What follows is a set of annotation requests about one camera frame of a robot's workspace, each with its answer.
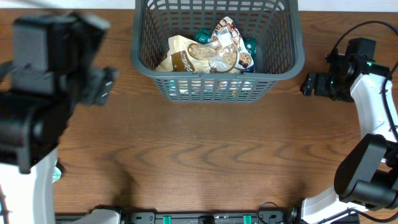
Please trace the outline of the brown snack pouch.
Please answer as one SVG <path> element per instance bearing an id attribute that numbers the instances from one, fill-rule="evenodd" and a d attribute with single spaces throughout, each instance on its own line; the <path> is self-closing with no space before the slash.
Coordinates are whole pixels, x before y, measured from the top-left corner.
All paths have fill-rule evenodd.
<path id="1" fill-rule="evenodd" d="M 253 72 L 254 59 L 234 21 L 226 16 L 202 44 L 181 35 L 169 38 L 169 50 L 157 72 Z"/>

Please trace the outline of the light blue wipes packet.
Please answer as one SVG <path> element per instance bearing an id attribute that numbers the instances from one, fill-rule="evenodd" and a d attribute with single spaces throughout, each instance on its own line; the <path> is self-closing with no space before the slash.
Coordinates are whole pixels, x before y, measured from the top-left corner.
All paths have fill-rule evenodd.
<path id="1" fill-rule="evenodd" d="M 56 160 L 52 174 L 52 183 L 54 184 L 56 181 L 60 180 L 61 177 L 62 177 L 62 166 L 59 163 L 59 161 Z"/>

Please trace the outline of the colourful tissue pack strip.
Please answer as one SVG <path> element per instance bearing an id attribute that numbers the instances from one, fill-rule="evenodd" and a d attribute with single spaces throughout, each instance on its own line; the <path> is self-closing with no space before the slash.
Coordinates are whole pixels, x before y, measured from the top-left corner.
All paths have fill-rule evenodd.
<path id="1" fill-rule="evenodd" d="M 190 81 L 190 87 L 187 79 L 183 80 L 165 80 L 166 87 L 171 95 L 176 95 L 177 90 L 181 95 L 223 95 L 228 93 L 230 97 L 235 97 L 239 91 L 249 91 L 253 88 L 253 81 L 239 81 L 239 80 L 199 80 L 194 79 Z"/>

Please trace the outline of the green Nescafe coffee bag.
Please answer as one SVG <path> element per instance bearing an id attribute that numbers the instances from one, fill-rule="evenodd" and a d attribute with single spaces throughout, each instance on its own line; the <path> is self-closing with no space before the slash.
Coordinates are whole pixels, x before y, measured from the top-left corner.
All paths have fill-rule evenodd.
<path id="1" fill-rule="evenodd" d="M 244 40 L 236 28 L 230 24 L 218 25 L 211 35 L 197 35 L 198 41 L 188 47 L 190 55 L 207 62 L 210 73 L 236 73 L 254 71 L 256 40 Z"/>

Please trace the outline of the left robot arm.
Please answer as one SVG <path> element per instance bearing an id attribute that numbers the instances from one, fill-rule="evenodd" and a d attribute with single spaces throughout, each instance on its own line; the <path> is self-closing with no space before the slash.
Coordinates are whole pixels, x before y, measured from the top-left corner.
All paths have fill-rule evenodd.
<path id="1" fill-rule="evenodd" d="M 12 78 L 11 89 L 1 93 L 1 223 L 55 223 L 52 176 L 60 137 L 77 104 L 106 103 L 119 72 L 1 68 Z"/>

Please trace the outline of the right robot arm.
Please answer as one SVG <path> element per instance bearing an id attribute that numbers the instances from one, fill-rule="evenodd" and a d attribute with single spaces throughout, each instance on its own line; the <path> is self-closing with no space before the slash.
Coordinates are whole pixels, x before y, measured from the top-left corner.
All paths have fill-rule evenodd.
<path id="1" fill-rule="evenodd" d="M 397 110 L 392 70 L 355 54 L 328 59 L 329 73 L 311 73 L 302 91 L 356 105 L 361 140 L 338 166 L 334 184 L 293 207 L 287 223 L 333 223 L 397 208 Z"/>

